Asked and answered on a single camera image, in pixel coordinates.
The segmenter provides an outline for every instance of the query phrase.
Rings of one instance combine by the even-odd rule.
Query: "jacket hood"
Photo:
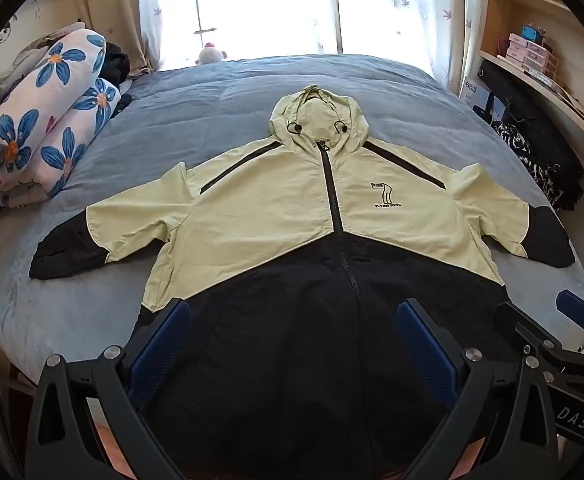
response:
[[[357,102],[310,85],[282,97],[270,118],[270,133],[288,148],[316,158],[316,143],[333,154],[351,153],[368,138],[370,127]]]

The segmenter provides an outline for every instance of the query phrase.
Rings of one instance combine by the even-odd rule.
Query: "blue-gray blanket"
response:
[[[86,206],[160,177],[179,161],[196,166],[269,136],[272,108],[309,84],[352,96],[379,139],[402,144],[452,168],[480,162],[505,188],[547,205],[516,155],[463,102],[411,66],[368,56],[296,56],[231,61],[143,76],[134,102],[107,124],[49,202],[0,215],[0,347],[37,381],[52,353],[96,357],[125,344],[158,252],[151,244],[122,262],[72,278],[28,277],[37,243]],[[555,269],[499,252],[512,300],[564,346],[584,331],[556,311],[557,293],[584,298],[580,262]]]

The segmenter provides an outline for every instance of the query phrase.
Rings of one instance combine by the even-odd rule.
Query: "hooded jacket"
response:
[[[89,206],[38,245],[30,276],[165,243],[142,304],[187,300],[192,329],[144,415],[188,476],[400,471],[445,411],[396,307],[417,298],[462,346],[516,359],[492,329],[508,297],[482,236],[556,267],[574,262],[568,237],[479,164],[457,171],[373,139],[350,97],[286,96],[270,132]]]

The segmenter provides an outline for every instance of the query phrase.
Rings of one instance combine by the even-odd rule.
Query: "metal screw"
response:
[[[538,359],[533,355],[529,355],[528,357],[526,357],[526,364],[530,368],[538,368]]]
[[[104,351],[103,355],[106,359],[116,359],[121,355],[121,348],[116,345],[108,346]]]
[[[481,351],[477,350],[476,348],[468,348],[466,350],[466,357],[470,359],[470,361],[477,362],[481,360],[483,354],[481,354]]]
[[[61,362],[61,356],[59,354],[52,354],[50,357],[48,357],[46,364],[52,368],[52,367],[55,367],[60,362]]]

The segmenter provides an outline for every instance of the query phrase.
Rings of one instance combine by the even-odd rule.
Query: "plush toy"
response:
[[[214,43],[206,43],[195,62],[197,65],[207,65],[209,63],[219,63],[226,58],[227,54],[214,48]]]

